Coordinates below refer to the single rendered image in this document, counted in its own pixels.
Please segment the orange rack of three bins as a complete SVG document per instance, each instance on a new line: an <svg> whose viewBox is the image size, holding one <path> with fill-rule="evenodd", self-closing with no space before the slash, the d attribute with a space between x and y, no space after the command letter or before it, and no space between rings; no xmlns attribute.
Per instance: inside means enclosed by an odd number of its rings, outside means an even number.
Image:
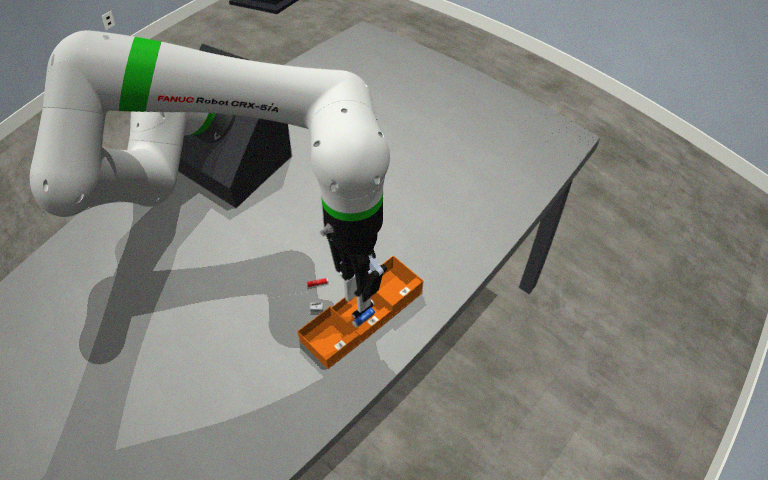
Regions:
<svg viewBox="0 0 768 480"><path fill-rule="evenodd" d="M356 296L349 302L344 297L299 330L306 338L300 334L305 347L327 369L422 294L423 280L395 256L383 264L387 271L383 273L379 291L371 297L375 303L374 316L356 328L352 324L355 320L352 312L357 309Z"/></svg>

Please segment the red battery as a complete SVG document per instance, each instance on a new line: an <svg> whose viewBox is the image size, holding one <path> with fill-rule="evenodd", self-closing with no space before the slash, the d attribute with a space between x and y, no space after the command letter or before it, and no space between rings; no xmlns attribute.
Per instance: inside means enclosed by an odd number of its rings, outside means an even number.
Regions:
<svg viewBox="0 0 768 480"><path fill-rule="evenodd" d="M315 280L315 281L307 282L307 285L308 285L308 287L311 287L311 286L326 284L326 283L328 283L328 281L329 281L328 278L325 278L325 279L320 279L320 280Z"/></svg>

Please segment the black battery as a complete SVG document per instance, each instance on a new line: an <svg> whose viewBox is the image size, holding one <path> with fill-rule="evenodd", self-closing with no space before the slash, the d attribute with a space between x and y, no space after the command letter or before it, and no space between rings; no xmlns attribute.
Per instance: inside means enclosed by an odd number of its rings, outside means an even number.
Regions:
<svg viewBox="0 0 768 480"><path fill-rule="evenodd" d="M366 312L366 311L367 311L369 308L373 307L374 305L375 305L375 303L373 302L373 300L371 300L371 305L370 305L369 307L367 307L367 308L366 308L364 311L362 311L361 313L359 313L357 310L356 310L356 311L354 311L354 312L352 313L352 316L353 316L355 319L357 319L357 318L358 318L360 315L362 315L364 312Z"/></svg>

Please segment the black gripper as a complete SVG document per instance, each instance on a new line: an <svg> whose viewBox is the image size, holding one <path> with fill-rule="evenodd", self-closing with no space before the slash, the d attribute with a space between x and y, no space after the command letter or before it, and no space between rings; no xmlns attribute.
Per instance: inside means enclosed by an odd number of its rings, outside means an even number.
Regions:
<svg viewBox="0 0 768 480"><path fill-rule="evenodd" d="M329 241L335 269L342 273L344 279L345 299L349 302L357 296L357 310L361 313L371 305L371 296L379 291L383 273L387 271L384 264L380 265L375 260L374 246L378 233L371 239L360 243L341 242L329 234L326 237ZM340 257L339 251L341 251Z"/></svg>

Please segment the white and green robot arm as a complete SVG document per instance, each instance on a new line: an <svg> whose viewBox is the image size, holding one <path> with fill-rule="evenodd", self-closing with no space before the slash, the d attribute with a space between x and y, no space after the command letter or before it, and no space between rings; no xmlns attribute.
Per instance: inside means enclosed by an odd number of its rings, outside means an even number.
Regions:
<svg viewBox="0 0 768 480"><path fill-rule="evenodd" d="M102 147L108 111L131 112L127 150ZM184 135L217 142L236 115L310 130L322 236L360 243L379 232L390 152L359 76L89 30L50 56L32 194L59 217L112 202L159 205L175 188Z"/></svg>

